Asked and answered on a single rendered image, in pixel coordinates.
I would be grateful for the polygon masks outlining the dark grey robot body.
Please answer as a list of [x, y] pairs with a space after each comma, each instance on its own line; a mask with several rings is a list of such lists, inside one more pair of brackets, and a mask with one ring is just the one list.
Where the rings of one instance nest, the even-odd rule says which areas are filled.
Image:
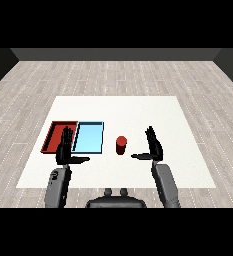
[[143, 200], [130, 197], [126, 188], [120, 189], [119, 196], [112, 195], [112, 189], [106, 188], [104, 195], [89, 200], [86, 208], [146, 208]]

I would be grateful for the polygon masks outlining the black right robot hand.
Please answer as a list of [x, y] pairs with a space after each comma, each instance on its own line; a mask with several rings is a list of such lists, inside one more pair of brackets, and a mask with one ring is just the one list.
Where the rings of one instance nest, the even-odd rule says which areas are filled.
[[163, 160], [163, 148], [161, 143], [156, 137], [155, 131], [152, 126], [149, 126], [145, 131], [149, 152], [142, 154], [132, 154], [132, 158], [138, 160], [153, 160], [153, 161], [162, 161]]

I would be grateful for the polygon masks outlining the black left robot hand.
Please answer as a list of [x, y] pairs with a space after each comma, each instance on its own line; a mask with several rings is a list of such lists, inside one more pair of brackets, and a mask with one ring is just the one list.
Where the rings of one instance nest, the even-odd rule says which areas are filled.
[[61, 141], [56, 149], [56, 162], [58, 165], [82, 164], [89, 161], [89, 157], [76, 157], [71, 155], [73, 130], [66, 126], [62, 131]]

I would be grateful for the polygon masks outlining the red shallow open box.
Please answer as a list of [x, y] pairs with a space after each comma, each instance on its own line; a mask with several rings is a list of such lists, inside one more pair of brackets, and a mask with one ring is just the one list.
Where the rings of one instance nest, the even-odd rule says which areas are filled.
[[61, 136], [64, 128], [68, 127], [73, 132], [76, 132], [77, 124], [77, 121], [53, 121], [44, 140], [41, 153], [55, 154], [56, 149], [61, 142]]

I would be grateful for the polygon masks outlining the light blue shallow open box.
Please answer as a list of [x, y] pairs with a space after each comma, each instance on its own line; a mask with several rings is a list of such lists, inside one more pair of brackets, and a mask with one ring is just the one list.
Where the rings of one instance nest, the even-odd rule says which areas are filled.
[[71, 149], [73, 154], [101, 154], [104, 123], [102, 121], [80, 121]]

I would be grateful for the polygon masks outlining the small red can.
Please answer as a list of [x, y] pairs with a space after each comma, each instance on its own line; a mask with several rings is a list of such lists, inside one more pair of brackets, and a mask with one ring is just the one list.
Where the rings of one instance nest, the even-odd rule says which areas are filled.
[[124, 136], [119, 136], [116, 139], [116, 153], [118, 155], [123, 155], [125, 153], [127, 145], [127, 139]]

